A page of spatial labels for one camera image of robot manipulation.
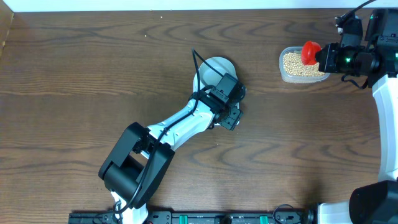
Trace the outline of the red measuring scoop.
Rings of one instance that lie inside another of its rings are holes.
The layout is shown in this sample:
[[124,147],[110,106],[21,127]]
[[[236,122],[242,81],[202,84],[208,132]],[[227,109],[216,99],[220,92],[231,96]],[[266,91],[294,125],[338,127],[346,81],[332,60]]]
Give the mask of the red measuring scoop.
[[307,41],[301,52],[301,61],[304,65],[315,65],[317,63],[315,55],[321,51],[321,47],[318,43]]

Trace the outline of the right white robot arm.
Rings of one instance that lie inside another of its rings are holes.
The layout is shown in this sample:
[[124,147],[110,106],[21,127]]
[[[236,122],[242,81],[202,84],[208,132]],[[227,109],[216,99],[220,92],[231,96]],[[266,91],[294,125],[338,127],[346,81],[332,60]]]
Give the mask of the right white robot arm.
[[317,223],[397,223],[397,9],[375,9],[366,31],[350,11],[335,19],[341,40],[314,59],[319,71],[365,76],[376,101],[381,162],[378,181],[357,188],[347,202],[321,203]]

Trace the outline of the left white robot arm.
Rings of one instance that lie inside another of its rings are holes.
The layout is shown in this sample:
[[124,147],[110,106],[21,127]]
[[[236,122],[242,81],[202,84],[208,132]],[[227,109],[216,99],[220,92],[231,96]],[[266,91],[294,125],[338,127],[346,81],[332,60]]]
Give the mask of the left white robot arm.
[[161,123],[130,124],[100,167],[98,176],[114,197],[113,222],[144,223],[146,203],[164,178],[175,151],[192,136],[218,124],[233,130],[243,112],[246,87],[225,73],[216,85],[198,87],[187,105]]

